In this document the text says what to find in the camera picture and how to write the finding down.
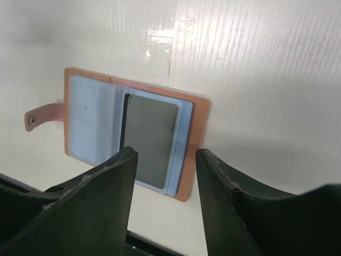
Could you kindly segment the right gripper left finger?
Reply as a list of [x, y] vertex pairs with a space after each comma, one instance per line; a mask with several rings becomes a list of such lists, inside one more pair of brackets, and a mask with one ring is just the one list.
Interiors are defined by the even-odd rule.
[[1, 176], [1, 255], [122, 255], [138, 154], [125, 147], [46, 191]]

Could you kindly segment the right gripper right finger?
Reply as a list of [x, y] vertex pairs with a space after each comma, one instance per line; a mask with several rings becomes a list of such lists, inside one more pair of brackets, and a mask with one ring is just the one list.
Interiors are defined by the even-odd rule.
[[294, 195], [207, 149], [196, 169], [209, 255], [340, 255], [339, 184]]

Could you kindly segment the tan leather card holder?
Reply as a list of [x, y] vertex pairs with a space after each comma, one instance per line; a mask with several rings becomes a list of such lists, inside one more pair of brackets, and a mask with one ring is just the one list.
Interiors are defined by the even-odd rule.
[[186, 202], [196, 169], [195, 155], [204, 136], [210, 100], [164, 86], [144, 84], [94, 71], [66, 68], [64, 98], [25, 113], [25, 128], [52, 121], [64, 126], [65, 153], [91, 165], [103, 163], [121, 149], [120, 138], [125, 94], [177, 105], [172, 148], [164, 189], [136, 184]]

